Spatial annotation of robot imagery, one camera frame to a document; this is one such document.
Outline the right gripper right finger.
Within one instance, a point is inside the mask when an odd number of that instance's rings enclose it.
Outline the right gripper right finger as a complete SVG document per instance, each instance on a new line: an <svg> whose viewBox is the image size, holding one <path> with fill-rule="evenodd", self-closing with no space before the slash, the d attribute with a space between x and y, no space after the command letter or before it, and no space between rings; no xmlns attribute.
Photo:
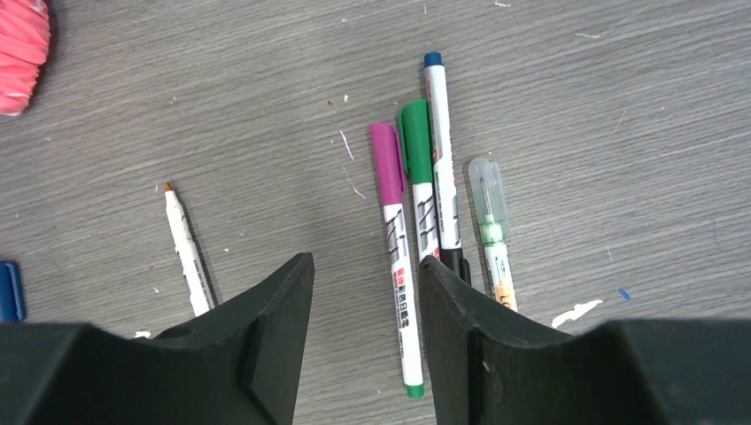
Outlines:
<svg viewBox="0 0 751 425"><path fill-rule="evenodd" d="M419 271L440 424L747 424L747 320L607 321L572 336Z"/></svg>

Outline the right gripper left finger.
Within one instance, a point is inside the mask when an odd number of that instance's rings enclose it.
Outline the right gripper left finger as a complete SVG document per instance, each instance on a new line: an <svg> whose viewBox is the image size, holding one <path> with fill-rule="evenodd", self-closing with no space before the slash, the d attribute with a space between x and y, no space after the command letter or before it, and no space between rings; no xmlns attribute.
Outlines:
<svg viewBox="0 0 751 425"><path fill-rule="evenodd" d="M153 338L88 323L1 328L4 424L289 424L314 286L303 252Z"/></svg>

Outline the black capped blue marker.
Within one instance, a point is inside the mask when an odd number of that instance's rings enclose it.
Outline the black capped blue marker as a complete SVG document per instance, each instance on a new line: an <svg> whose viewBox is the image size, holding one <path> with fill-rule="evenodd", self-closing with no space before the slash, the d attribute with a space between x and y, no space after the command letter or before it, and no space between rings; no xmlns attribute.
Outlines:
<svg viewBox="0 0 751 425"><path fill-rule="evenodd" d="M470 265L464 258L461 243L445 65L439 52L431 51L424 55L423 77L430 112L440 260L470 285Z"/></svg>

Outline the blue pen cap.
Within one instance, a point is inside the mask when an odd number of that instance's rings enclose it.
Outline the blue pen cap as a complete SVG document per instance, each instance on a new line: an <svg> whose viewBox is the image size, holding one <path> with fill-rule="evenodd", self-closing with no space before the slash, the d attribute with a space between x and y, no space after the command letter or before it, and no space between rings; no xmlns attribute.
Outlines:
<svg viewBox="0 0 751 425"><path fill-rule="evenodd" d="M19 266L1 262L1 322L22 322L27 318Z"/></svg>

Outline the green capped marker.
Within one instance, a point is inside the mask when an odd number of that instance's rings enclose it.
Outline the green capped marker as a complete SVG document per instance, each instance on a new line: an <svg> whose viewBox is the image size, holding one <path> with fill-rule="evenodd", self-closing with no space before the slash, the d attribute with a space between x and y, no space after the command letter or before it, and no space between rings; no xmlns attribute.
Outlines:
<svg viewBox="0 0 751 425"><path fill-rule="evenodd" d="M419 99L406 104L397 124L404 168L412 188L418 257L440 259L427 101Z"/></svg>

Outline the purple capped marker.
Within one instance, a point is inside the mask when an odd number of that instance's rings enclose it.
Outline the purple capped marker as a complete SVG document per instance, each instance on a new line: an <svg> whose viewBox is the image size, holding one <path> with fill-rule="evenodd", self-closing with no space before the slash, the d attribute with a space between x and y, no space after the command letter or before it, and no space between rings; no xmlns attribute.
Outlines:
<svg viewBox="0 0 751 425"><path fill-rule="evenodd" d="M403 167L399 133L389 123L370 125L372 150L383 210L387 252L391 264L391 285L399 335L399 357L402 379L409 398L424 395L422 350L416 320L416 302L410 258L404 191L406 175Z"/></svg>

